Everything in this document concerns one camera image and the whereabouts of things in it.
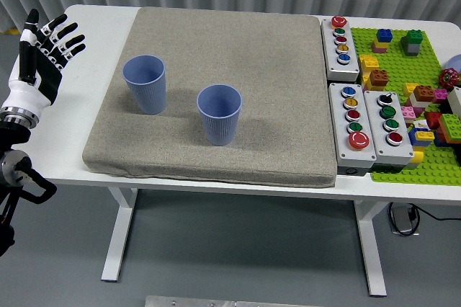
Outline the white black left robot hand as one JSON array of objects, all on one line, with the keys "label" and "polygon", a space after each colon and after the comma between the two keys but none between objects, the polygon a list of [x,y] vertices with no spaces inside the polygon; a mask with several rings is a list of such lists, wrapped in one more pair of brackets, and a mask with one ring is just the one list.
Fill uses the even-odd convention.
[{"label": "white black left robot hand", "polygon": [[36,117],[51,106],[62,80],[62,70],[85,49],[84,35],[71,37],[78,24],[66,25],[62,14],[38,27],[39,12],[31,9],[19,41],[19,55],[9,77],[10,93],[4,107],[17,107]]}]

